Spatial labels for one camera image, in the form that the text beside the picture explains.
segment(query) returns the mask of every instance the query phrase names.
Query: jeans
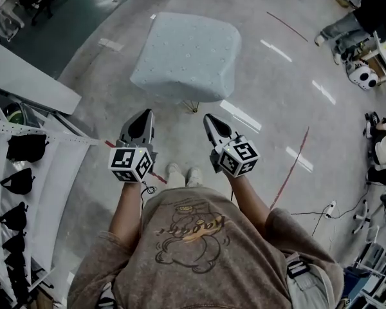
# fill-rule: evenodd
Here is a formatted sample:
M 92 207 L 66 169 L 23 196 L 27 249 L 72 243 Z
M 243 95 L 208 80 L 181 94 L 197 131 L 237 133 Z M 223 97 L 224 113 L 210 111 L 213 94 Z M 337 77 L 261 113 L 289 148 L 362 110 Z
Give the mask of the jeans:
M 336 23 L 326 26 L 320 34 L 325 40 L 338 39 L 338 43 L 332 49 L 333 53 L 343 54 L 348 48 L 370 37 L 353 13 L 347 14 Z

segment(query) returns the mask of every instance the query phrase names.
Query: marker cube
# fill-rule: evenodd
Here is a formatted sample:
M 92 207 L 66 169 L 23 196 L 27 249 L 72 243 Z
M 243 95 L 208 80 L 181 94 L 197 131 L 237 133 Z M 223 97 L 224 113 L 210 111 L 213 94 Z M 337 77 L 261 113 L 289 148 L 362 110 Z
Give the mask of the marker cube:
M 142 182 L 152 165 L 145 147 L 114 147 L 110 150 L 109 169 L 119 181 Z
M 219 165 L 233 177 L 249 173 L 260 158 L 252 141 L 231 141 L 220 153 Z

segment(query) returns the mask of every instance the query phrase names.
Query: white sneaker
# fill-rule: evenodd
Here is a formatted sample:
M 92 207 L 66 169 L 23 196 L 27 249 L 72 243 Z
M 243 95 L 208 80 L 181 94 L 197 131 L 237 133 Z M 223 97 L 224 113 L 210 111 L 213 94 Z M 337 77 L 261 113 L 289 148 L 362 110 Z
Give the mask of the white sneaker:
M 201 187 L 203 186 L 203 177 L 200 169 L 192 167 L 187 172 L 187 187 Z
M 333 60 L 335 61 L 335 63 L 337 65 L 340 65 L 340 62 L 342 61 L 342 56 L 340 54 L 338 54 L 338 53 L 335 53 L 333 55 Z
M 319 34 L 316 38 L 315 38 L 315 44 L 316 46 L 321 46 L 323 44 L 323 42 L 325 42 L 326 40 L 324 39 L 323 35 Z
M 166 166 L 166 172 L 167 172 L 167 174 L 171 174 L 171 173 L 175 173 L 175 172 L 181 174 L 180 167 L 175 162 L 171 162 L 169 165 Z

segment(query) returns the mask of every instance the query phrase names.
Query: table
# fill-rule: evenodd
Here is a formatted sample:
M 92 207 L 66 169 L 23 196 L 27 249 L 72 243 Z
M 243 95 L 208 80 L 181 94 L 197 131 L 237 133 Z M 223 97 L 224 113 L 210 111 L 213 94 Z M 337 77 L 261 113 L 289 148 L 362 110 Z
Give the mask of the table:
M 372 57 L 375 57 L 377 55 L 380 55 L 381 59 L 386 64 L 386 47 L 383 46 L 383 43 L 380 42 L 380 39 L 378 37 L 378 34 L 376 31 L 373 33 L 374 41 L 376 41 L 376 49 L 374 51 L 371 51 L 366 56 L 362 57 L 363 60 L 367 61 L 371 59 Z M 386 75 L 379 80 L 379 84 L 386 81 Z

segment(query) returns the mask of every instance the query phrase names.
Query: black cable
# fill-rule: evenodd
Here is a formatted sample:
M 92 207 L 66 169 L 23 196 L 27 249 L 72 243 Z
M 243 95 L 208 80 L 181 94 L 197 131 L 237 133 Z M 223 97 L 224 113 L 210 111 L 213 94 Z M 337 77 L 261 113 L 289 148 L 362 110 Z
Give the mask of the black cable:
M 356 204 L 356 206 L 354 206 L 352 209 L 349 209 L 348 211 L 345 211 L 343 214 L 339 215 L 337 218 L 333 218 L 333 219 L 340 219 L 344 214 L 347 214 L 348 212 L 351 212 L 353 210 L 355 210 L 357 208 L 357 206 L 359 206 L 359 203 L 362 201 L 363 197 L 366 196 L 366 194 L 369 192 L 369 184 L 367 185 L 367 190 L 366 190 L 366 193 L 360 197 L 358 203 Z
M 140 198 L 142 199 L 142 210 L 143 210 L 143 207 L 144 207 L 144 200 L 143 200 L 143 193 L 145 193 L 147 191 L 148 194 L 154 194 L 156 191 L 157 191 L 157 187 L 149 187 L 146 182 L 142 182 L 144 184 L 144 186 L 146 187 L 142 193 L 140 194 Z
M 340 219 L 343 215 L 355 210 L 357 208 L 357 206 L 359 206 L 359 203 L 361 202 L 361 200 L 363 199 L 364 196 L 366 196 L 366 194 L 369 192 L 369 184 L 367 184 L 367 189 L 366 189 L 366 192 L 365 194 L 360 197 L 359 201 L 357 202 L 357 204 L 352 208 L 352 209 L 349 209 L 348 211 L 345 211 L 343 214 L 337 216 L 336 218 L 332 217 L 332 216 L 327 216 L 329 219 L 334 219 L 334 220 L 337 220 L 337 219 Z M 321 212 L 321 213 L 317 213 L 317 212 L 306 212 L 306 213 L 291 213 L 290 215 L 308 215 L 308 214 L 319 214 L 320 217 L 322 217 L 322 215 L 326 215 L 324 214 L 324 211 L 329 207 L 330 205 L 326 206 L 324 208 L 324 210 Z
M 323 208 L 322 213 L 320 214 L 319 220 L 318 220 L 317 223 L 316 223 L 316 227 L 315 227 L 315 229 L 313 230 L 313 233 L 311 234 L 312 237 L 313 237 L 313 235 L 315 234 L 316 228 L 317 228 L 317 226 L 319 225 L 320 219 L 322 218 L 324 211 L 325 211 L 329 206 L 330 206 L 330 205 L 327 205 L 325 208 Z

